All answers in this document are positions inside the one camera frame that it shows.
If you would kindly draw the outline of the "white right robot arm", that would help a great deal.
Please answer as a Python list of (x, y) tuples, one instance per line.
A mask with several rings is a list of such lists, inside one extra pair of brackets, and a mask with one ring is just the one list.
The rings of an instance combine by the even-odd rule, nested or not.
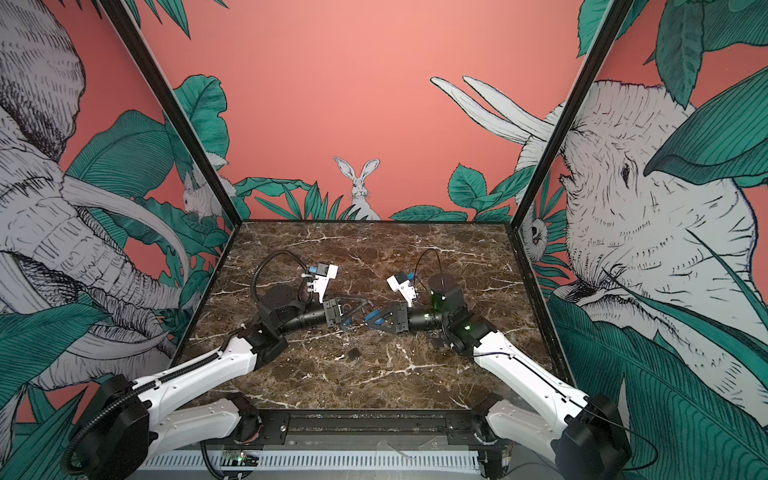
[(466, 303), (447, 273), (428, 281), (427, 305), (416, 303), (414, 276), (389, 278), (403, 300), (369, 313), (371, 329), (391, 334), (436, 331), (457, 354), (500, 379), (527, 404), (523, 410), (498, 400), (482, 413), (495, 439), (510, 440), (553, 463), (565, 479), (620, 479), (632, 458), (627, 431), (616, 405), (588, 396), (536, 363)]

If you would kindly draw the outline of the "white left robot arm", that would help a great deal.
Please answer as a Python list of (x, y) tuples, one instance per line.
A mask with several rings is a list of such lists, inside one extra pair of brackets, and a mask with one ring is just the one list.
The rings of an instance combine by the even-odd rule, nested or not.
[(286, 333), (342, 325), (369, 303), (348, 295), (303, 301), (288, 285), (273, 287), (257, 302), (253, 319), (220, 347), (163, 372), (134, 381), (118, 375), (104, 383), (64, 450), (62, 472), (125, 479), (146, 460), (192, 443), (228, 438), (247, 445), (266, 438), (259, 410), (240, 392), (201, 407), (187, 404), (276, 359), (288, 346)]

